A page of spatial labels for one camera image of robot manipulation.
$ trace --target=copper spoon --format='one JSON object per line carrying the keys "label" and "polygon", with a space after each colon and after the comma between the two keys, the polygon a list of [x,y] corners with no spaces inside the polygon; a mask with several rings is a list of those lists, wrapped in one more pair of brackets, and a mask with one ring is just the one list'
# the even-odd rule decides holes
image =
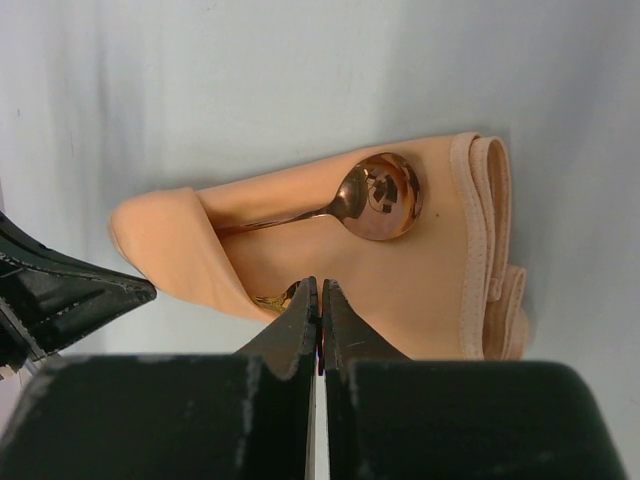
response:
{"label": "copper spoon", "polygon": [[290,218],[217,230],[221,236],[331,215],[366,240],[391,240],[406,233],[422,211],[422,187],[413,167],[396,153],[365,158],[344,178],[327,206]]}

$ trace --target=white backdrop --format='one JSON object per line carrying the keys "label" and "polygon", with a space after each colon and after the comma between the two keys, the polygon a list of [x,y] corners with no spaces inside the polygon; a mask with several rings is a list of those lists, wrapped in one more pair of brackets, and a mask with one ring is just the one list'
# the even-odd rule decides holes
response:
{"label": "white backdrop", "polygon": [[[0,0],[6,211],[131,272],[105,228],[130,196],[502,135],[528,357],[582,374],[640,475],[639,24],[633,0]],[[77,349],[231,351],[259,329],[161,296]]]}

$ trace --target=beige cloth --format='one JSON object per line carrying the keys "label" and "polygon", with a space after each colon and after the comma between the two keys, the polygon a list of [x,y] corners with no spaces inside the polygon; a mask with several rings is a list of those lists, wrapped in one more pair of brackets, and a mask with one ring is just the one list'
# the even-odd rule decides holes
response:
{"label": "beige cloth", "polygon": [[[416,225],[387,242],[356,237],[333,217],[239,233],[215,229],[328,204],[374,153],[404,156],[425,190]],[[528,322],[522,268],[507,265],[511,178],[504,144],[474,133],[363,148],[199,192],[153,192],[119,206],[119,251],[156,287],[224,313],[271,321],[252,296],[315,276],[337,280],[355,311],[415,359],[514,359]]]}

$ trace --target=stitched seam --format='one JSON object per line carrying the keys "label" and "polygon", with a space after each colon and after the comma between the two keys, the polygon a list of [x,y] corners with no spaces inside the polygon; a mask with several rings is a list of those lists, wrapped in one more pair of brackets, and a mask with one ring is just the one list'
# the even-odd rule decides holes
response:
{"label": "stitched seam", "polygon": [[514,325],[518,321],[518,310],[520,309],[522,295],[524,293],[524,272],[518,269],[512,276],[514,277],[513,290],[509,295],[509,304],[505,315],[505,336],[501,355],[503,359],[508,358],[512,347]]}
{"label": "stitched seam", "polygon": [[[511,217],[511,189],[509,187],[510,185],[510,170],[509,170],[509,157],[508,157],[508,153],[507,153],[507,149],[506,149],[506,145],[504,144],[504,142],[502,142],[502,140],[500,140],[497,137],[494,137],[491,141],[491,143],[493,142],[497,142],[498,145],[500,146],[500,150],[501,150],[501,155],[500,155],[500,159],[498,160],[498,165],[497,168],[491,168],[491,165],[489,166],[489,175],[492,177],[492,179],[496,179],[497,177],[497,182],[495,182],[495,185],[497,186],[497,188],[499,188],[499,191],[497,192],[497,195],[494,196],[494,198],[498,198],[498,201],[495,203],[495,213],[496,213],[496,217],[497,217],[497,221],[495,222],[495,227],[496,227],[496,250],[495,250],[495,256],[494,256],[494,268],[493,268],[493,272],[496,275],[494,275],[494,282],[496,285],[501,284],[502,282],[500,281],[502,277],[502,279],[504,279],[504,275],[506,272],[506,266],[507,266],[507,251],[509,249],[509,237],[510,237],[510,232],[509,232],[509,221],[510,221],[510,217]],[[498,272],[496,267],[496,262],[500,260],[502,262],[500,271]]]}
{"label": "stitched seam", "polygon": [[[475,190],[468,165],[471,143],[478,137],[478,134],[463,134],[453,139],[449,168],[457,193],[462,200],[467,225],[467,260],[460,308],[460,346],[465,358],[479,360],[483,358],[482,325],[484,323],[485,302],[480,300],[484,290],[485,272],[482,270],[482,265],[485,263],[485,253],[478,241],[478,233],[480,228],[484,229],[484,226],[479,225],[478,205],[480,199]],[[462,158],[467,162],[466,168],[460,165],[463,161]]]}

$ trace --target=spoon handle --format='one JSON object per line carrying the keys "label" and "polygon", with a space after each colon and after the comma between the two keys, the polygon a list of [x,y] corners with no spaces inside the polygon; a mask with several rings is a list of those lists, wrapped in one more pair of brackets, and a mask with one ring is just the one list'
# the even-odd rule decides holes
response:
{"label": "spoon handle", "polygon": [[225,227],[216,230],[216,233],[220,236],[234,235],[236,233],[252,232],[253,230],[261,230],[263,228],[275,227],[276,225],[285,225],[287,223],[298,222],[300,220],[306,220],[308,218],[318,217],[320,215],[327,214],[327,207],[320,208],[318,210],[312,210],[293,217],[285,217],[276,220],[267,220],[264,222],[249,223],[247,225],[239,225],[235,227]]}

